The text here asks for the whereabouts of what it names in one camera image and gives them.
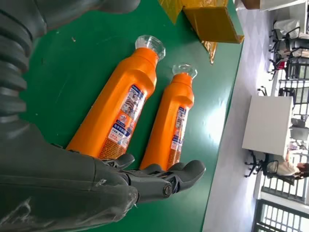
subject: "bottle label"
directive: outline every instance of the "bottle label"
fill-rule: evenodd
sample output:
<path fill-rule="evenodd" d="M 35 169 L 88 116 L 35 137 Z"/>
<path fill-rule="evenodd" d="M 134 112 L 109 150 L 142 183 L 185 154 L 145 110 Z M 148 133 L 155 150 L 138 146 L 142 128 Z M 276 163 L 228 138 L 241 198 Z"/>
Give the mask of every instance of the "bottle label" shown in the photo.
<path fill-rule="evenodd" d="M 174 133 L 167 162 L 167 169 L 180 160 L 182 141 L 185 135 L 185 125 L 187 124 L 188 111 L 188 109 L 185 107 L 179 107 L 177 111 L 176 122 L 175 123 Z"/>
<path fill-rule="evenodd" d="M 117 159 L 127 150 L 146 94 L 132 85 L 106 139 L 99 159 Z"/>

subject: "window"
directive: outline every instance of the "window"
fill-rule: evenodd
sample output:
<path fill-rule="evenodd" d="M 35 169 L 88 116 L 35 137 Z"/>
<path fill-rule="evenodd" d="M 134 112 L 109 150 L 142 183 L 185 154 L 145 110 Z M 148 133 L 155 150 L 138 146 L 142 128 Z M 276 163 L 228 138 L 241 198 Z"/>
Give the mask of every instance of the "window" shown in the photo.
<path fill-rule="evenodd" d="M 309 215 L 259 200 L 253 232 L 307 232 Z"/>

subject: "green tabletop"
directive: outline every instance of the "green tabletop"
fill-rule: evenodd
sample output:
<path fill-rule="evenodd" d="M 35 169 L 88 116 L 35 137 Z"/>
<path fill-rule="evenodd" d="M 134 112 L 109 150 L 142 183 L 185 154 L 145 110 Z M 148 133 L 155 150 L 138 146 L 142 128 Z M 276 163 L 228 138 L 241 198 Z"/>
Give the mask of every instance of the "green tabletop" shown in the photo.
<path fill-rule="evenodd" d="M 229 11 L 239 30 L 232 4 Z M 139 204 L 120 222 L 93 231 L 201 231 L 240 44 L 219 44 L 211 66 L 184 14 L 173 25 L 156 0 L 142 0 L 137 10 L 126 15 L 87 13 L 38 41 L 30 71 L 24 76 L 28 89 L 22 98 L 28 102 L 28 110 L 23 118 L 35 123 L 48 142 L 66 146 L 116 65 L 132 54 L 135 40 L 143 34 L 161 40 L 166 57 L 158 63 L 156 89 L 145 103 L 128 148 L 136 158 L 131 167 L 139 167 L 143 157 L 162 93 L 173 77 L 173 65 L 188 62 L 197 67 L 198 75 L 193 81 L 195 102 L 188 114 L 181 161 L 199 159 L 207 172 L 194 188 Z"/>

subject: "floor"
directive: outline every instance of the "floor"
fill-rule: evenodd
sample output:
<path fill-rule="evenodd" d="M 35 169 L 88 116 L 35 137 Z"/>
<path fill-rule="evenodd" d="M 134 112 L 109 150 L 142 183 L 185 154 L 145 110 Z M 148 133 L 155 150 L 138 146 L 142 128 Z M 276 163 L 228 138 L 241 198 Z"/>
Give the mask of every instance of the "floor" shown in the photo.
<path fill-rule="evenodd" d="M 245 41 L 203 232 L 249 232 L 254 217 L 255 177 L 244 178 L 248 170 L 243 162 L 249 152 L 242 149 L 242 143 L 251 96 L 268 78 L 268 34 L 273 17 L 258 10 L 241 9 L 237 14 Z"/>

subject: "robotic arm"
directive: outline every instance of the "robotic arm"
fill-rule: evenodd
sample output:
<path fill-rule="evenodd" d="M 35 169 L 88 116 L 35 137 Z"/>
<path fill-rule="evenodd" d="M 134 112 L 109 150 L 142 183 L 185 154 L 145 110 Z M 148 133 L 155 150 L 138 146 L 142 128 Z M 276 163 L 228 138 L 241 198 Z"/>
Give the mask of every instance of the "robotic arm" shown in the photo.
<path fill-rule="evenodd" d="M 140 0 L 0 0 L 0 232 L 82 229 L 118 221 L 136 203 L 168 198 L 203 176 L 200 161 L 124 171 L 125 154 L 99 160 L 47 143 L 19 118 L 22 74 L 35 38 L 90 10 L 127 13 Z"/>

